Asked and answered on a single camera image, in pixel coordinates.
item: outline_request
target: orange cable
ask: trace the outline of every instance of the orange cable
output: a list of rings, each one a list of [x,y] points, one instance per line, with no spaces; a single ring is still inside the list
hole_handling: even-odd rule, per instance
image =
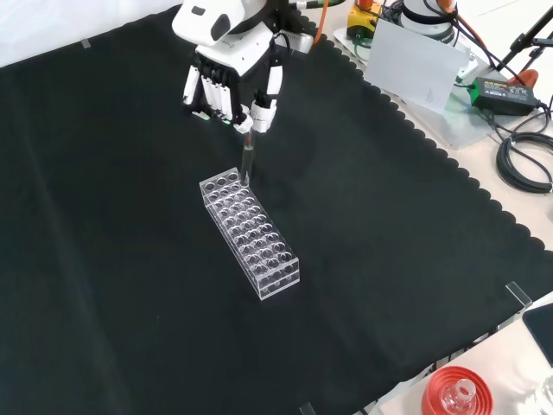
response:
[[[314,45],[316,45],[318,41],[321,39],[322,27],[325,25],[325,18],[327,17],[328,2],[329,0],[325,0],[324,5],[322,6],[321,21],[319,22],[319,29],[317,30],[317,36],[315,37],[315,41],[313,42]]]

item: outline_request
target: table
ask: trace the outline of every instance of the table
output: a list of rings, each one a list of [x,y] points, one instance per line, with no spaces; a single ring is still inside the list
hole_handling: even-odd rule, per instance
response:
[[[553,293],[535,302],[532,308],[553,303]],[[545,356],[530,331],[519,318],[489,339],[468,350],[446,366],[473,370],[490,386],[494,398],[493,413],[524,413],[524,402],[550,373]],[[420,402],[430,376],[405,393],[383,403],[382,415],[422,414]]]

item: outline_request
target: robotic hand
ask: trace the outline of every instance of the robotic hand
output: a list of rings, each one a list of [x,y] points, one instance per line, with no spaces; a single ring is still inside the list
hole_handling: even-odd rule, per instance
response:
[[[277,112],[283,64],[277,48],[281,30],[301,33],[288,0],[185,0],[174,32],[199,45],[188,72],[183,105],[203,118],[217,117],[242,134],[266,132]],[[267,82],[251,109],[241,104],[240,80],[267,59]]]

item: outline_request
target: power adapter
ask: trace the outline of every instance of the power adapter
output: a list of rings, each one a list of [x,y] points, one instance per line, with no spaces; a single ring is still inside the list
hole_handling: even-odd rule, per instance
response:
[[[539,101],[528,86],[478,77],[468,89],[471,105],[496,115],[528,115]]]

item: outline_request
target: white machine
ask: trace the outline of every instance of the white machine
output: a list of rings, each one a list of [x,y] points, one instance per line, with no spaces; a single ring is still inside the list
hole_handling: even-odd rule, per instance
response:
[[[401,25],[421,35],[443,43],[454,41],[453,16],[456,15],[457,0],[404,0],[400,18]],[[438,16],[435,11],[449,13],[448,17]]]

